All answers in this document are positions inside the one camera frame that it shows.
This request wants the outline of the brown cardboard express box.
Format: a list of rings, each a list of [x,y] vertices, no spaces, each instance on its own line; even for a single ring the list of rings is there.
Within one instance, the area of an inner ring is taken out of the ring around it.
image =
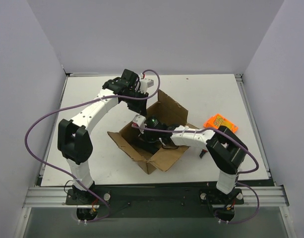
[[[158,91],[158,100],[147,108],[147,126],[154,129],[173,130],[183,125],[196,128],[187,122],[188,110],[165,92]],[[125,152],[148,175],[156,169],[166,172],[188,149],[187,146],[175,146],[169,133],[146,131],[128,123],[119,132],[108,132],[114,143]]]

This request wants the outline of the red black utility knife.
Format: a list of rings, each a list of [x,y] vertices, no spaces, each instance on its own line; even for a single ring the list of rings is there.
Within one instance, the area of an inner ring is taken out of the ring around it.
[[[202,159],[203,156],[204,156],[206,153],[207,153],[206,150],[202,150],[202,151],[200,152],[200,154],[199,154],[199,157]]]

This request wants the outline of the orange product carton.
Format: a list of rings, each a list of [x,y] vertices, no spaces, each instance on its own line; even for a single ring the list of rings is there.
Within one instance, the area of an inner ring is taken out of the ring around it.
[[[203,127],[204,128],[213,127],[213,128],[218,129],[221,125],[226,126],[233,133],[236,133],[238,131],[238,127],[234,123],[232,123],[231,121],[229,121],[228,119],[226,119],[224,116],[222,116],[220,114],[216,114],[216,115],[212,116],[211,118],[209,118],[203,124]]]

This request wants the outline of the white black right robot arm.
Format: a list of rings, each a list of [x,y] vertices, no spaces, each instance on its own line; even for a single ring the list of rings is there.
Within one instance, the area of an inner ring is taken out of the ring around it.
[[[172,143],[209,152],[220,170],[216,188],[226,195],[234,190],[247,147],[227,126],[203,130],[179,124],[168,126],[155,116],[147,119],[142,115],[135,116],[132,125],[139,127],[142,139],[148,142]]]

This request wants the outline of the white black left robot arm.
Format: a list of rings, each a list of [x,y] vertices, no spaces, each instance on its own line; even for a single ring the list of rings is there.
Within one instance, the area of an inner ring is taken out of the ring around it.
[[[120,77],[103,84],[96,102],[89,104],[72,119],[59,122],[58,149],[67,159],[75,177],[72,189],[82,203],[89,204],[95,197],[88,163],[93,152],[91,131],[110,109],[122,101],[127,103],[129,110],[145,116],[147,89],[153,84],[153,80],[140,78],[138,74],[125,69]]]

